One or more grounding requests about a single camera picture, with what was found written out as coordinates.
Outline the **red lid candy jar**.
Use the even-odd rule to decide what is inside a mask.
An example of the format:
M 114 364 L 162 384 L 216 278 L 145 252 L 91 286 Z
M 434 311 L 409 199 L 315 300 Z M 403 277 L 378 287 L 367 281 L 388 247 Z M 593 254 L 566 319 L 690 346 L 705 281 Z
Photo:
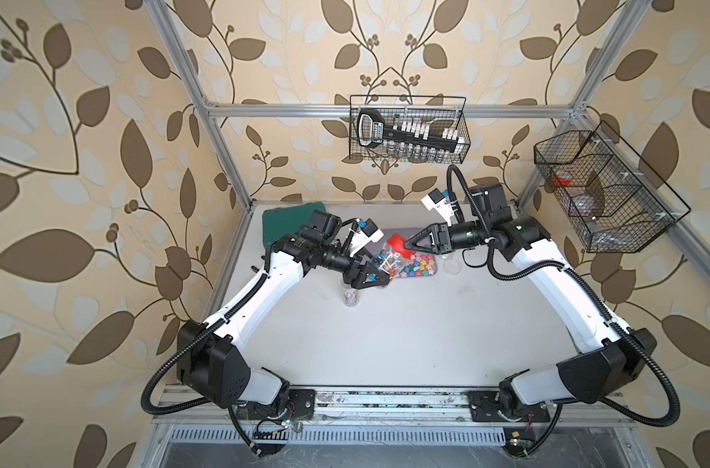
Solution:
M 374 266 L 388 273 L 391 278 L 398 277 L 411 263 L 413 251 L 405 246 L 407 240 L 400 234 L 389 237 L 381 250 L 374 256 Z

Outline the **clear plastic jar lid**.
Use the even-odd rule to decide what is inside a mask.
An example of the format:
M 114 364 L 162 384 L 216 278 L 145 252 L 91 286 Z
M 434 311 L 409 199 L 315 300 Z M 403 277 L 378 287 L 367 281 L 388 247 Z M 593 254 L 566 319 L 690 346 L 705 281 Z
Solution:
M 463 264 L 456 259 L 445 259 L 443 262 L 443 270 L 448 275 L 457 276 L 461 273 Z

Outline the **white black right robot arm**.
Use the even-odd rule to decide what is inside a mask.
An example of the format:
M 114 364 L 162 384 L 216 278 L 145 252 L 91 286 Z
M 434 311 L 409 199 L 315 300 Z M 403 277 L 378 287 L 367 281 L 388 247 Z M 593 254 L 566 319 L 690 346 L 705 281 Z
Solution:
M 666 372 L 653 359 L 656 339 L 647 329 L 635 330 L 595 293 L 567 262 L 550 233 L 532 216 L 513 216 L 498 183 L 470 186 L 462 171 L 451 164 L 446 190 L 434 190 L 422 200 L 443 218 L 405 242 L 410 251 L 447 255 L 487 247 L 482 264 L 492 278 L 514 282 L 528 278 L 567 328 L 577 350 L 574 357 L 532 371 L 522 370 L 503 379 L 493 396 L 475 392 L 471 404 L 486 415 L 509 422 L 525 422 L 534 409 L 550 403 L 555 413 L 538 439 L 527 448 L 510 444 L 514 458 L 538 452 L 558 425 L 563 408 L 602 403 L 620 415 L 650 427 L 669 427 L 682 413 L 680 397 Z M 610 394 L 650 370 L 665 392 L 668 407 L 660 417 L 640 415 Z

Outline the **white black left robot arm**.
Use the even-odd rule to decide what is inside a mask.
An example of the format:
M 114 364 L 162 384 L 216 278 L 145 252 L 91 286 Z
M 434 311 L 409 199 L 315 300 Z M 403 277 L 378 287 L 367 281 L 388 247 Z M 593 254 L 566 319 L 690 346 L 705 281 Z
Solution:
M 386 286 L 388 273 L 378 269 L 364 252 L 383 232 L 373 220 L 339 216 L 315 210 L 307 224 L 266 247 L 263 266 L 227 304 L 201 323 L 190 322 L 179 330 L 177 351 L 148 380 L 140 406 L 148 415 L 172 415 L 205 404 L 229 413 L 243 442 L 256 455 L 263 449 L 241 426 L 237 407 L 254 404 L 264 421 L 284 426 L 294 418 L 290 384 L 271 370 L 249 366 L 243 352 L 253 333 L 279 300 L 313 269 L 325 268 L 341 275 L 354 290 Z M 197 398 L 157 406 L 151 398 L 157 384 L 175 370 L 179 380 Z

